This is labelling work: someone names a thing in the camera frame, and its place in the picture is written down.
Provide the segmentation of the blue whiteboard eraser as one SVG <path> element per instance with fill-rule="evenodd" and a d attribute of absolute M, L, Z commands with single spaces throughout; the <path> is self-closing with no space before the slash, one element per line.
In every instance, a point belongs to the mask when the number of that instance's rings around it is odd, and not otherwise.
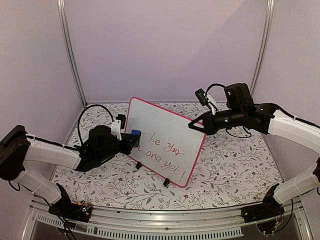
<path fill-rule="evenodd" d="M 136 130 L 136 129 L 132 129 L 131 130 L 131 134 L 137 139 L 139 140 L 141 137 L 142 132 L 140 130 Z"/>

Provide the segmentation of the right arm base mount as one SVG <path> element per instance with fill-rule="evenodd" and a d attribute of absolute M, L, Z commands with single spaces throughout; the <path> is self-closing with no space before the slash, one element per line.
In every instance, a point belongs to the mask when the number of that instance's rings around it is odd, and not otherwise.
<path fill-rule="evenodd" d="M 285 210 L 282 205 L 260 203 L 241 209 L 245 223 L 256 223 L 258 231 L 264 235 L 274 234 L 283 222 Z"/>

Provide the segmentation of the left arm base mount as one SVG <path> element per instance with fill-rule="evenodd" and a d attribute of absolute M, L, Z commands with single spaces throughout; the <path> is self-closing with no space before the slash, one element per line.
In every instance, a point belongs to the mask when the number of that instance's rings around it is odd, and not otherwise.
<path fill-rule="evenodd" d="M 50 205 L 48 212 L 63 219 L 88 223 L 92 214 L 92 205 L 84 201 L 74 203 L 70 199 L 61 198 Z"/>

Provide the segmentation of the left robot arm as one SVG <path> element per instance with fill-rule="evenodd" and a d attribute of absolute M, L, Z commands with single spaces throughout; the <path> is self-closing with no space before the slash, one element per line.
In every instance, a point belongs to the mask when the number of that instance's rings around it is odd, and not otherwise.
<path fill-rule="evenodd" d="M 117 154 L 130 155 L 138 146 L 141 134 L 139 130 L 121 133 L 98 125 L 89 131 L 88 139 L 80 146 L 67 146 L 28 134 L 24 126 L 17 125 L 0 141 L 0 178 L 41 196 L 50 205 L 51 214 L 75 220 L 89 217 L 87 203 L 73 203 L 62 185 L 32 171 L 27 162 L 49 163 L 86 173 Z"/>

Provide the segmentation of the pink framed whiteboard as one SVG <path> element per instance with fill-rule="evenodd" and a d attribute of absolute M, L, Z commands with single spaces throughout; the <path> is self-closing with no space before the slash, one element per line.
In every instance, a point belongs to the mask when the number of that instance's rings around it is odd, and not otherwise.
<path fill-rule="evenodd" d="M 191 119 L 132 97 L 125 132 L 141 131 L 129 157 L 179 188 L 186 188 L 200 156 L 206 134 L 188 127 Z"/>

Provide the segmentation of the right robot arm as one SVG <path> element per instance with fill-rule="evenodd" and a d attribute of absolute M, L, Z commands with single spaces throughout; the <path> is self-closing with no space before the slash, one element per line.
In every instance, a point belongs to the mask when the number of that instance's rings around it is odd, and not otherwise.
<path fill-rule="evenodd" d="M 296 171 L 296 175 L 271 186 L 260 204 L 241 209 L 241 216 L 246 223 L 281 216 L 285 213 L 285 203 L 320 186 L 320 127 L 290 114 L 276 103 L 255 103 L 245 83 L 218 86 L 224 91 L 227 109 L 218 110 L 210 95 L 214 83 L 207 89 L 196 90 L 198 101 L 209 110 L 192 120 L 188 124 L 190 129 L 212 136 L 219 130 L 242 127 L 279 137 L 297 146 L 296 150 L 292 146 L 285 146 L 279 154 L 285 158 L 297 155 L 293 165 L 301 169 Z"/>

